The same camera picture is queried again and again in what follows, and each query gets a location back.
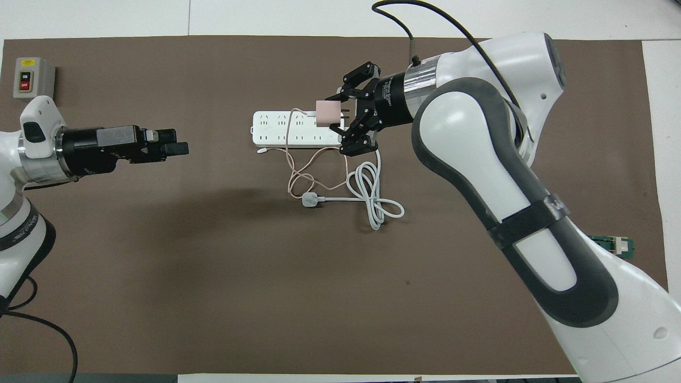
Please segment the pink charger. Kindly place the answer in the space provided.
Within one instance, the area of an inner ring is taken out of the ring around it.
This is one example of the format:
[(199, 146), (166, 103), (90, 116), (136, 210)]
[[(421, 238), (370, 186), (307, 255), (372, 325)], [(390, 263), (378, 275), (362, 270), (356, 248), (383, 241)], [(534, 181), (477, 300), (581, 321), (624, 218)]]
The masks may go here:
[(332, 124), (344, 124), (348, 115), (341, 109), (341, 101), (317, 100), (315, 102), (315, 123), (319, 128), (330, 128)]

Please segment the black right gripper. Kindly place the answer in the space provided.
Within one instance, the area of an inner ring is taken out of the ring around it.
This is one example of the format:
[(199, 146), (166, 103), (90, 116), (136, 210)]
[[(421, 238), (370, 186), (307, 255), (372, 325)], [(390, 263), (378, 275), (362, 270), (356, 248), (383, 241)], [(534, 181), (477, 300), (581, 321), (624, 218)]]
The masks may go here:
[[(349, 99), (368, 99), (379, 78), (381, 69), (367, 62), (343, 75), (343, 85), (326, 101), (346, 102)], [(340, 154), (358, 156), (378, 150), (377, 129), (391, 128), (413, 122), (404, 92), (404, 72), (394, 73), (378, 80), (374, 89), (374, 105), (356, 107), (355, 119), (342, 130), (339, 123), (330, 125), (331, 131), (340, 136)]]

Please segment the grey on-off switch box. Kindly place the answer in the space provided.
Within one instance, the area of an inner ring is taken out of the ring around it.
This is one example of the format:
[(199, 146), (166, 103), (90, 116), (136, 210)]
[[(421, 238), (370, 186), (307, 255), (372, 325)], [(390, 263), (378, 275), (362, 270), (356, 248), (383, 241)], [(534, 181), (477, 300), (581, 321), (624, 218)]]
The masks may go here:
[(37, 96), (54, 98), (56, 67), (44, 58), (15, 59), (13, 97), (29, 102)]

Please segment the green circuit board block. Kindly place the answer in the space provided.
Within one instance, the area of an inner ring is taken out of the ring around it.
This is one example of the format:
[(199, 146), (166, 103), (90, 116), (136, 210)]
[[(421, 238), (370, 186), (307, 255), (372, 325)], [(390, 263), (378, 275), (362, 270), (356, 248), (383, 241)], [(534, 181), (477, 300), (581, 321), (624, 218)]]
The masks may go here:
[(635, 243), (628, 237), (588, 236), (593, 242), (621, 259), (632, 259), (635, 254)]

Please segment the white power strip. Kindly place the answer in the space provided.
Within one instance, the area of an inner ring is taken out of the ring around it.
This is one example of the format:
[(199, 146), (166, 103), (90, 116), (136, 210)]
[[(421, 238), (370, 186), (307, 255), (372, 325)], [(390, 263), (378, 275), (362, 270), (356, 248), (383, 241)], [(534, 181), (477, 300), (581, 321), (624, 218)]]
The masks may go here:
[(260, 148), (339, 147), (341, 137), (317, 125), (316, 116), (302, 112), (257, 111), (253, 114), (252, 141)]

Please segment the brown table mat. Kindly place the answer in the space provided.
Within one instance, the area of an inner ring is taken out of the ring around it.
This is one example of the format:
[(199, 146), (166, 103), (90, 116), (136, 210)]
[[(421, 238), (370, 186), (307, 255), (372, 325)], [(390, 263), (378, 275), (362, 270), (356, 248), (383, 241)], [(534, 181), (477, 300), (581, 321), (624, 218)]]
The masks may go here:
[(0, 128), (19, 128), (15, 60), (57, 67), (70, 128), (174, 128), (190, 153), (31, 190), (56, 243), (26, 311), (73, 337), (80, 373), (572, 374), (544, 317), (411, 127), (378, 134), (380, 230), (362, 203), (307, 209), (255, 111), (313, 109), (345, 73), (404, 70), (402, 37), (6, 40)]

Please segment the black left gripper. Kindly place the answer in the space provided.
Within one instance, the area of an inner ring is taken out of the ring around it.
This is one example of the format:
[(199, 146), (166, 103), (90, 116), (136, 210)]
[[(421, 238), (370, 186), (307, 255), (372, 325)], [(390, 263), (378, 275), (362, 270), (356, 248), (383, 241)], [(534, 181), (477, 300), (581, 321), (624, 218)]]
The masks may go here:
[(118, 160), (132, 163), (165, 162), (170, 156), (189, 154), (185, 141), (177, 142), (175, 129), (60, 128), (56, 155), (66, 177), (85, 177), (114, 171)]

